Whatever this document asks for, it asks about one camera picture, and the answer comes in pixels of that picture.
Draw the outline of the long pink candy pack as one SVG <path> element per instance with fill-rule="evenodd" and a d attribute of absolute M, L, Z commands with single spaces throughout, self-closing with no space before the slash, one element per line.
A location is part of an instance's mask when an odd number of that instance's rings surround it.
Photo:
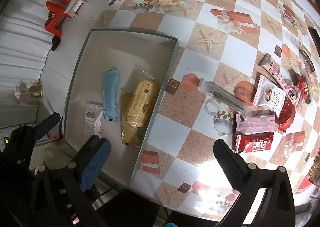
<path fill-rule="evenodd" d="M 302 101 L 302 91 L 293 84 L 288 84 L 280 73 L 280 66 L 274 61 L 270 54 L 265 54 L 263 59 L 260 61 L 259 66 L 262 66 L 280 87 L 286 93 L 287 98 L 291 103 L 298 108 Z"/>

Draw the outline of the grey cardboard box tray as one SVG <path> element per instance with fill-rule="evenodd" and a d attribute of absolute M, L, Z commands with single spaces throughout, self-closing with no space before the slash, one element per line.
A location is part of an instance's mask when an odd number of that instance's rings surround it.
<path fill-rule="evenodd" d="M 131 29 L 92 29 L 80 51 L 66 98 L 64 136 L 67 143 L 78 151 L 88 140 L 84 133 L 86 102 L 102 103 L 103 73 L 117 69 L 117 114 L 121 114 L 122 93 L 133 93 L 143 72 L 159 84 L 159 94 L 143 136 L 142 146 L 145 146 L 178 49 L 178 39 L 164 33 Z"/>

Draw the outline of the red kitkat style bar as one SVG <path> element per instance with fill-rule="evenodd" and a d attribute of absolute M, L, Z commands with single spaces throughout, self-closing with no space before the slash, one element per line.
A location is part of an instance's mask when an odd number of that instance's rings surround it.
<path fill-rule="evenodd" d="M 257 151 L 270 150 L 274 133 L 265 132 L 253 135 L 237 135 L 235 143 L 235 152 L 251 153 Z"/>

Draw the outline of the light blue snack wrapper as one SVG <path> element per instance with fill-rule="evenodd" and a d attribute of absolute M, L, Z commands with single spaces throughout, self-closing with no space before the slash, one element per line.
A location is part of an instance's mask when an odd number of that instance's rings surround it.
<path fill-rule="evenodd" d="M 103 111 L 104 120 L 117 122 L 117 94 L 119 71 L 108 70 L 103 74 Z"/>

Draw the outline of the yellow cake clear pack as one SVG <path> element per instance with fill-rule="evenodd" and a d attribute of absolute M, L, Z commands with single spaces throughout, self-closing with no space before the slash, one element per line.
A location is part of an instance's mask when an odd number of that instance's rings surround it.
<path fill-rule="evenodd" d="M 125 111 L 121 115 L 121 142 L 126 146 L 141 147 L 159 94 L 159 83 L 140 71 L 134 93 L 129 93 Z"/>

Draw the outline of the red orange snack bag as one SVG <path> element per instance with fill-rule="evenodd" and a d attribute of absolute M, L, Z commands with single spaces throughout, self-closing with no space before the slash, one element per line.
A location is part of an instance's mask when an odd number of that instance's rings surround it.
<path fill-rule="evenodd" d="M 309 93 L 309 82 L 305 75 L 296 74 L 297 83 L 296 87 L 301 90 L 301 100 L 306 104 L 311 103 L 311 95 Z"/>

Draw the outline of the red foil snack bag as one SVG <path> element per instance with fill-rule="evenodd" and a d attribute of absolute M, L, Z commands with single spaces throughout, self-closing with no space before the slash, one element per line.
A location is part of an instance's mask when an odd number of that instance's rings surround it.
<path fill-rule="evenodd" d="M 277 119 L 278 130 L 285 132 L 293 123 L 296 107 L 286 98 L 282 111 Z"/>

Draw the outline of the transparent dark biscuit pack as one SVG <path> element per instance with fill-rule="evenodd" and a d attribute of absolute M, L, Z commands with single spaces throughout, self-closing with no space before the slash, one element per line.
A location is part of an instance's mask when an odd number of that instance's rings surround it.
<path fill-rule="evenodd" d="M 252 112 L 248 105 L 240 100 L 238 97 L 224 90 L 212 81 L 204 80 L 200 86 L 199 91 L 203 94 L 209 94 L 215 100 L 232 108 L 235 112 L 239 113 L 244 119 L 249 119 Z"/>

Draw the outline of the crispy cranberry snack pack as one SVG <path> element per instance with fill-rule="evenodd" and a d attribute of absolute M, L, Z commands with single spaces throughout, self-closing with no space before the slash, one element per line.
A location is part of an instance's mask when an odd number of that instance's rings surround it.
<path fill-rule="evenodd" d="M 84 134 L 87 136 L 97 135 L 102 137 L 102 118 L 104 115 L 103 106 L 101 103 L 86 102 L 85 108 L 85 126 Z"/>

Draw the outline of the mauve pink snack wrapper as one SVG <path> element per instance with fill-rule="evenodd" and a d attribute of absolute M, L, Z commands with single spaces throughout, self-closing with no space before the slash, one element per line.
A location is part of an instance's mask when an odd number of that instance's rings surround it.
<path fill-rule="evenodd" d="M 274 132 L 275 115 L 253 116 L 244 119 L 240 114 L 235 116 L 235 131 L 243 135 L 253 135 L 264 132 Z"/>

